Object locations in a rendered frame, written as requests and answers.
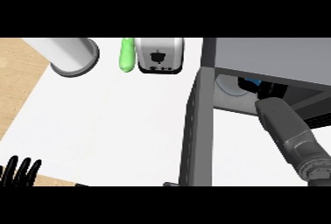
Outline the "white microwave turntable plate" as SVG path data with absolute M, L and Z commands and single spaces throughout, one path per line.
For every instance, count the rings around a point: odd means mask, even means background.
M 216 83 L 222 91 L 231 96 L 244 96 L 248 91 L 238 86 L 238 78 L 231 75 L 220 74 L 216 78 Z

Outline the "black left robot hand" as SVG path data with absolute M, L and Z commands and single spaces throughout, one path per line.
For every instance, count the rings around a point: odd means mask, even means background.
M 0 165 L 0 186 L 31 187 L 40 166 L 40 159 L 31 164 L 31 158 L 27 157 L 22 163 L 18 163 L 18 156 L 12 156 L 6 166 Z

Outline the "dark grey microwave door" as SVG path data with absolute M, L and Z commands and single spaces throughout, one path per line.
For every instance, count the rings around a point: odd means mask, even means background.
M 214 69 L 201 67 L 186 103 L 180 154 L 180 186 L 213 185 Z

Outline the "white cylinder with grey rim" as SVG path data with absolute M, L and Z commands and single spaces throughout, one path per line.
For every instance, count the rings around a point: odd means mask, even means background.
M 99 46 L 90 38 L 24 38 L 67 78 L 86 74 L 99 62 Z

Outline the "grey microwave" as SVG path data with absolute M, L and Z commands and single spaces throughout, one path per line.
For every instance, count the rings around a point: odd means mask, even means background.
M 309 127 L 331 126 L 331 38 L 205 38 L 201 66 L 287 85 L 282 99 Z

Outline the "silver toaster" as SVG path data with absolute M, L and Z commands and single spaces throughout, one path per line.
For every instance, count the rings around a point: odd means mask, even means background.
M 135 38 L 137 65 L 145 74 L 177 74 L 183 63 L 183 38 Z

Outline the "green bottle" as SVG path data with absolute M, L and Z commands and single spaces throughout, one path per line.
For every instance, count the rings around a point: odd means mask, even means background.
M 135 38 L 121 40 L 118 67 L 123 72 L 130 72 L 136 64 Z

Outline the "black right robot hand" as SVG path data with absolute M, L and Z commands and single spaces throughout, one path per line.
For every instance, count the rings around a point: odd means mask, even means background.
M 247 78 L 238 78 L 238 86 L 241 89 L 247 90 L 248 92 L 257 94 L 257 98 L 266 99 L 270 97 L 282 98 L 285 96 L 285 91 L 288 86 L 284 84 L 272 83 L 262 80 L 262 84 L 257 87 L 250 81 L 245 80 Z

